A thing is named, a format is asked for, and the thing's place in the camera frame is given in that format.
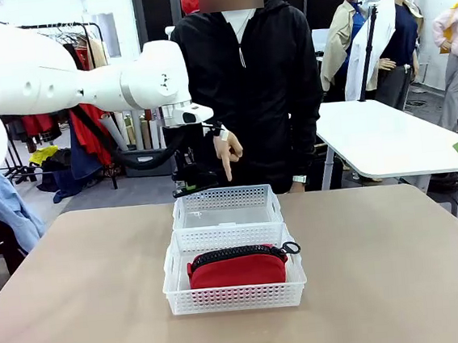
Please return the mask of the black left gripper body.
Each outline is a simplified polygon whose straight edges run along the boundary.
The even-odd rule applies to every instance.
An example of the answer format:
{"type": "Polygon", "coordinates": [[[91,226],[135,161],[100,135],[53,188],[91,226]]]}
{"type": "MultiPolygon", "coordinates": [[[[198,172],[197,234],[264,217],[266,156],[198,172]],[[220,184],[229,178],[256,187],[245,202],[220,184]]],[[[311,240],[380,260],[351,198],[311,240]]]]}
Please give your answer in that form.
{"type": "Polygon", "coordinates": [[[203,126],[198,123],[184,125],[172,128],[171,132],[173,140],[178,136],[182,137],[182,141],[178,144],[174,154],[177,170],[185,169],[188,165],[195,165],[199,169],[206,168],[203,148],[203,142],[205,142],[203,126]]]}

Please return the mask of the person's right hand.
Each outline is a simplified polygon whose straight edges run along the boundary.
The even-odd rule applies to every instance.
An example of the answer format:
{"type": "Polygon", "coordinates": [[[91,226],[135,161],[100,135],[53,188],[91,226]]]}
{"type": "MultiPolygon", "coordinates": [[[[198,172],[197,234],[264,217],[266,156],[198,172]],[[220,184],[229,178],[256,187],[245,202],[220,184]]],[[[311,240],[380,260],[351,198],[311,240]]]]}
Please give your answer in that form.
{"type": "Polygon", "coordinates": [[[226,179],[231,182],[233,180],[231,165],[243,157],[243,147],[236,135],[228,130],[221,131],[219,136],[214,136],[213,145],[217,158],[223,165],[226,179]]]}

